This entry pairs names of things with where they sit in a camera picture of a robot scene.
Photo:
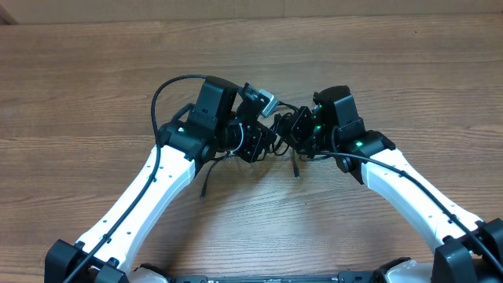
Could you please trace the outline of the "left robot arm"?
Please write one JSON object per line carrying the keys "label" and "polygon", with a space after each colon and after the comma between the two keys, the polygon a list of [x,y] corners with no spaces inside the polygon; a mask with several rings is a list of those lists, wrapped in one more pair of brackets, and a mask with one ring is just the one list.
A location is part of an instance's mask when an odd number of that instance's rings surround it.
{"label": "left robot arm", "polygon": [[270,92],[205,75],[199,96],[162,127],[137,177],[110,210],[74,243],[59,240],[45,257],[46,282],[128,282],[144,240],[170,202],[215,159],[257,159],[258,118],[278,105]]}

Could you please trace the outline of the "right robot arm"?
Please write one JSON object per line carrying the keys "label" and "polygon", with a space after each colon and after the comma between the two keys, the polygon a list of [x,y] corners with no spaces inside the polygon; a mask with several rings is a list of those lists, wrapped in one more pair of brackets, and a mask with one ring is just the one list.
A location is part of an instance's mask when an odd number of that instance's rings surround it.
{"label": "right robot arm", "polygon": [[334,158],[337,167],[382,196],[431,250],[431,264],[409,257],[373,271],[372,282],[500,282],[502,221],[483,221],[440,192],[396,145],[367,130],[348,86],[313,95],[314,108],[295,114],[290,135],[297,153]]}

